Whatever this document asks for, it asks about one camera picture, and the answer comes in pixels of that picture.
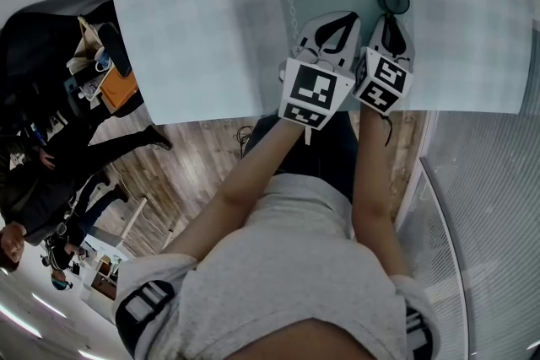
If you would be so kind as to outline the dark glass cup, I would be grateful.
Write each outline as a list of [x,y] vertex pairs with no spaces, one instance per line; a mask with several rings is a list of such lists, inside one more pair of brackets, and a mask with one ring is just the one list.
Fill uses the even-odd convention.
[[377,4],[384,13],[393,15],[405,14],[410,8],[410,0],[377,0]]

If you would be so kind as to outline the dark rectangular case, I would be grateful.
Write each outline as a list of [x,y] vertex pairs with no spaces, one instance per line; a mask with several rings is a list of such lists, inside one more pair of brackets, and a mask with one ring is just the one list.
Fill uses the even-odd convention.
[[119,31],[113,23],[104,23],[98,29],[98,36],[120,76],[127,78],[132,72],[132,66]]

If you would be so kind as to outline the person's left forearm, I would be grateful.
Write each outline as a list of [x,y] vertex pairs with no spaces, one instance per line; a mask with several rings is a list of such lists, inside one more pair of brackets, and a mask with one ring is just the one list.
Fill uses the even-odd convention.
[[209,204],[164,249],[201,261],[223,238],[241,228],[267,183],[305,128],[279,120],[230,171]]

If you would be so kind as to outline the blue patterned white mug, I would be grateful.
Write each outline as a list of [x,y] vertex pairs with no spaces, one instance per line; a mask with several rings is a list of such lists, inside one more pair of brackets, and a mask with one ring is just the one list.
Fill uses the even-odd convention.
[[113,65],[110,55],[103,46],[95,53],[94,59],[94,67],[98,73],[108,72]]

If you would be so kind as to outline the orange box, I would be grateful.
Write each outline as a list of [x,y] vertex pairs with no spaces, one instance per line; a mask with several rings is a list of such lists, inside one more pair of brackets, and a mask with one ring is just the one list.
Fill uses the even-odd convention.
[[134,73],[123,77],[116,67],[107,73],[100,91],[101,100],[115,117],[128,116],[143,103]]

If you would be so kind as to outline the person's dark jeans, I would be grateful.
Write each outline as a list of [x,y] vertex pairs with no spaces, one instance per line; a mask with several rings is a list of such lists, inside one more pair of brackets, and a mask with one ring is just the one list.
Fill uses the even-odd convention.
[[358,139],[348,112],[337,112],[310,144],[300,137],[276,173],[306,175],[326,181],[349,200],[353,198]]

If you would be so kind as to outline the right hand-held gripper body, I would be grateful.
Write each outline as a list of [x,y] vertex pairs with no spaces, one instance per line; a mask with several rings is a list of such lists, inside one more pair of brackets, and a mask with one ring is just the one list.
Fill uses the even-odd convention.
[[383,116],[397,108],[410,90],[413,73],[390,57],[369,47],[362,47],[354,67],[352,96]]

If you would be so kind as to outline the cream tote bag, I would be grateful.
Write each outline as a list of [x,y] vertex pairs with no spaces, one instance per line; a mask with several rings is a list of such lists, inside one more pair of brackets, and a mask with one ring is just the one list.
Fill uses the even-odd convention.
[[98,36],[100,24],[90,24],[83,16],[78,16],[78,25],[81,39],[73,57],[67,62],[72,75],[88,66],[95,66],[95,53],[103,46]]

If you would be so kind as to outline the white window blinds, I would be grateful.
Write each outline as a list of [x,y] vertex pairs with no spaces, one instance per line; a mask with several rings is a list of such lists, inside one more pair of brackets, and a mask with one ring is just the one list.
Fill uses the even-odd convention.
[[439,360],[540,360],[540,21],[519,112],[428,114],[397,229]]

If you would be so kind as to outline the black office chair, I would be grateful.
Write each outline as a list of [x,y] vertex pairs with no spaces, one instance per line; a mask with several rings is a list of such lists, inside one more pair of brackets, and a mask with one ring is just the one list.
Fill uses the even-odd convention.
[[113,0],[47,0],[12,15],[0,29],[0,133],[31,124],[44,130],[53,116],[90,123],[111,115],[67,91],[67,63],[82,41],[78,17],[120,29]]

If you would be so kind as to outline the person's grey t-shirt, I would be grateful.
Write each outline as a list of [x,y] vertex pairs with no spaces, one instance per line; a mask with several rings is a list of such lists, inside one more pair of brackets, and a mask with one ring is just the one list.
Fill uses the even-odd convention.
[[201,261],[121,264],[116,328],[135,360],[223,360],[304,320],[347,331],[378,360],[435,360],[434,310],[411,277],[388,276],[353,241],[351,206],[323,180],[282,174],[243,228]]

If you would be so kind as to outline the light blue tablecloth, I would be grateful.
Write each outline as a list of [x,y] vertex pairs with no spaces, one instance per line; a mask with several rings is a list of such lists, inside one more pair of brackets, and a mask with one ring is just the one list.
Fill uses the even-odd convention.
[[[404,110],[516,113],[532,51],[533,0],[410,0],[413,85]],[[157,124],[258,116],[281,99],[278,65],[304,24],[376,0],[114,0],[138,87]]]

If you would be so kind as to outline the white desk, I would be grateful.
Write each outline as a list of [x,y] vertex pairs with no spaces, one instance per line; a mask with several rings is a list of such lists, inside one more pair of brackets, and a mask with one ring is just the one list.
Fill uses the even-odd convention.
[[80,297],[95,313],[111,320],[112,303],[116,297],[116,274],[119,265],[132,259],[134,248],[127,246],[136,227],[148,228],[158,234],[155,247],[162,250],[173,238],[176,228],[161,229],[147,218],[144,209],[148,205],[145,197],[130,201],[127,214],[120,217],[120,225],[113,233],[94,226],[84,241],[89,257],[81,264],[83,287]]

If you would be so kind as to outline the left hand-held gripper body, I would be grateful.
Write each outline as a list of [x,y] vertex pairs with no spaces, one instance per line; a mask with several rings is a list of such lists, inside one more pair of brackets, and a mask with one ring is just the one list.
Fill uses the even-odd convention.
[[337,112],[357,109],[354,75],[311,48],[296,46],[279,75],[283,92],[278,116],[285,120],[321,130]]

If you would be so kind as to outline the person's right forearm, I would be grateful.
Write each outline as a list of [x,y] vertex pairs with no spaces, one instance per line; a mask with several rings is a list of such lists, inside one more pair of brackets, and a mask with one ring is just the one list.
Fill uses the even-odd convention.
[[385,142],[386,126],[380,114],[362,106],[352,225],[357,241],[375,254],[387,275],[408,276],[408,263],[391,218],[391,172]]

